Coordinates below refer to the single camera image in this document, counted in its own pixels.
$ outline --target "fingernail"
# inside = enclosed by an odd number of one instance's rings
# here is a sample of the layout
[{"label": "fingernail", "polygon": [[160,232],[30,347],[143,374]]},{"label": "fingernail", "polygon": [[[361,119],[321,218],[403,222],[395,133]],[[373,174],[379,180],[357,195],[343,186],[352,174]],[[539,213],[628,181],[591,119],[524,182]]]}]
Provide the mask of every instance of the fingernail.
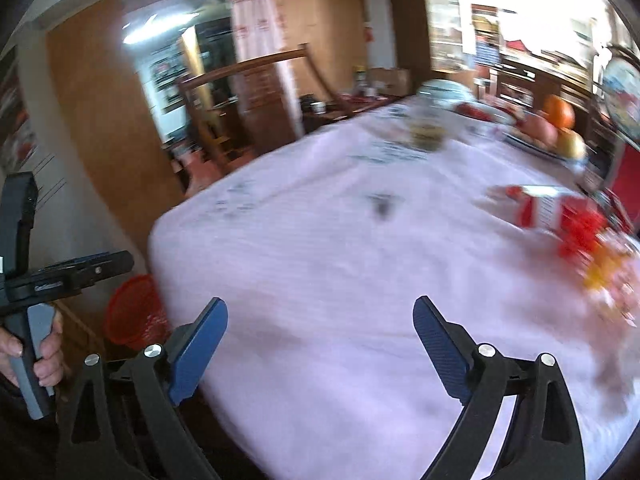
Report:
[{"label": "fingernail", "polygon": [[9,352],[14,357],[22,357],[22,344],[17,339],[11,339],[9,341]]}]

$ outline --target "human hand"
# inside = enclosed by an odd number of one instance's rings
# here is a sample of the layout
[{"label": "human hand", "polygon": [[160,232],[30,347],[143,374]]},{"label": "human hand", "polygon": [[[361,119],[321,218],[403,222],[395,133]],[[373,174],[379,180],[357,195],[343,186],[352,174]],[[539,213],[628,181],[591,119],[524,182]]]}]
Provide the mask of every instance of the human hand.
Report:
[{"label": "human hand", "polygon": [[[64,365],[62,356],[62,314],[56,311],[51,324],[51,333],[40,343],[42,359],[33,365],[33,371],[40,380],[40,386],[56,386],[63,377]],[[15,386],[18,381],[11,368],[9,357],[22,355],[22,343],[7,330],[0,327],[0,373]]]}]

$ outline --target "red package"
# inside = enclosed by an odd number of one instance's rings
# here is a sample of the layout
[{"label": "red package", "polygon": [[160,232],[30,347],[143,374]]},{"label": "red package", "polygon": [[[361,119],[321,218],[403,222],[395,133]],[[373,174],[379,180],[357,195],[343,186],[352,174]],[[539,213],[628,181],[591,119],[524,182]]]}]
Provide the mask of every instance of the red package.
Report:
[{"label": "red package", "polygon": [[598,205],[588,197],[556,186],[508,186],[508,197],[520,204],[515,223],[552,231],[562,239],[560,255],[590,254],[596,235],[607,225]]}]

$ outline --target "metal screw head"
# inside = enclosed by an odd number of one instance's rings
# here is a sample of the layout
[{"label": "metal screw head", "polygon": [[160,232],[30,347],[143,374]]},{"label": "metal screw head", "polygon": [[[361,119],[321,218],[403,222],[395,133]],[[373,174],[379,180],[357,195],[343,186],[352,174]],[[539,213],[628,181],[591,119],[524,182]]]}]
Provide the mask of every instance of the metal screw head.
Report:
[{"label": "metal screw head", "polygon": [[162,353],[162,347],[160,345],[149,345],[145,348],[145,356],[158,357]]},{"label": "metal screw head", "polygon": [[485,343],[478,347],[478,352],[484,357],[493,357],[495,355],[495,348]]},{"label": "metal screw head", "polygon": [[540,361],[542,361],[542,364],[546,366],[553,366],[556,364],[556,358],[551,354],[542,354],[540,356]]},{"label": "metal screw head", "polygon": [[87,366],[94,366],[100,362],[100,356],[98,354],[90,354],[84,358],[84,364]]}]

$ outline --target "wooden door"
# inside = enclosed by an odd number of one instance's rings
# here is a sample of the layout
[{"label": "wooden door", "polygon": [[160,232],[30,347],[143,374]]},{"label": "wooden door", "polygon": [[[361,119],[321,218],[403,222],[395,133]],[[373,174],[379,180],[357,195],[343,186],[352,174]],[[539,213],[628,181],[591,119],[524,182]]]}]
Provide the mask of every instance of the wooden door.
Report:
[{"label": "wooden door", "polygon": [[51,78],[89,178],[146,252],[158,217],[182,193],[162,152],[138,75],[122,43],[120,0],[101,0],[47,34]]},{"label": "wooden door", "polygon": [[[353,69],[367,65],[362,0],[277,0],[282,14],[286,50],[308,43],[320,73],[335,91],[353,87]],[[298,95],[329,96],[305,60],[291,62]]]}]

